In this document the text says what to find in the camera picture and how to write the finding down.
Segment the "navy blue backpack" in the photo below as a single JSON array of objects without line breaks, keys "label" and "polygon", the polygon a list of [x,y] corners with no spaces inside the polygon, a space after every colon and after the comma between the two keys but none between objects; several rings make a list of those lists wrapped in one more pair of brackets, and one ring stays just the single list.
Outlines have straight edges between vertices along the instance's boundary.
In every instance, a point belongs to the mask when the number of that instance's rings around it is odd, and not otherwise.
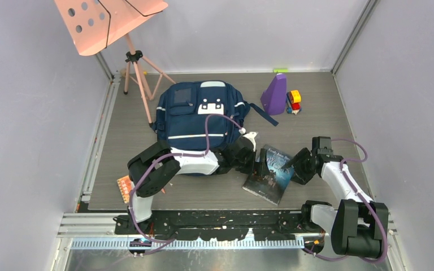
[{"label": "navy blue backpack", "polygon": [[180,82],[159,98],[151,125],[158,140],[181,150],[203,151],[235,142],[254,109],[273,126],[278,122],[224,81]]}]

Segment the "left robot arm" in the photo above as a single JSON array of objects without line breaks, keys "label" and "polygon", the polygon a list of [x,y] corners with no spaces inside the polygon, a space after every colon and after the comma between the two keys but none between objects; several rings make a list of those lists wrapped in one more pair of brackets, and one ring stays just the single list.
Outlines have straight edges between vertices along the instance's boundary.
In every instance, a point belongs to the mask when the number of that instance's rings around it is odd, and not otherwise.
[{"label": "left robot arm", "polygon": [[222,148],[203,151],[181,150],[158,141],[128,162],[134,187],[129,200],[129,226],[138,234],[150,229],[153,197],[175,175],[212,176],[234,169],[248,176],[271,174],[266,150],[257,150],[255,133],[247,133]]}]

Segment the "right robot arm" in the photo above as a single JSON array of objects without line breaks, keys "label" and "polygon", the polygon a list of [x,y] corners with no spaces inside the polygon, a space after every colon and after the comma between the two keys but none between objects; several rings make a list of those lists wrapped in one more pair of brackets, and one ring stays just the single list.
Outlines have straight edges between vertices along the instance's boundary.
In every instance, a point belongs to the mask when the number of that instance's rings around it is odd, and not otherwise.
[{"label": "right robot arm", "polygon": [[351,175],[349,159],[336,155],[331,137],[312,138],[312,148],[301,149],[285,165],[293,168],[291,181],[307,184],[319,176],[331,188],[338,208],[308,200],[302,206],[300,224],[306,231],[323,229],[331,237],[335,254],[355,256],[368,263],[380,263],[387,256],[389,209],[367,195]]}]

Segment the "purple cover book bottom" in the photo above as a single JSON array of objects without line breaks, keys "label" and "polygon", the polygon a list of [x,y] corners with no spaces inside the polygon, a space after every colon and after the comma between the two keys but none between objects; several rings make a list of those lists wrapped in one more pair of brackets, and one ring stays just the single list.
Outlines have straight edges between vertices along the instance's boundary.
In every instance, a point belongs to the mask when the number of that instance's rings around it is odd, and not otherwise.
[{"label": "purple cover book bottom", "polygon": [[268,173],[253,173],[248,176],[242,188],[278,206],[290,179],[294,175],[292,166],[283,168],[293,157],[270,145],[264,145]]}]

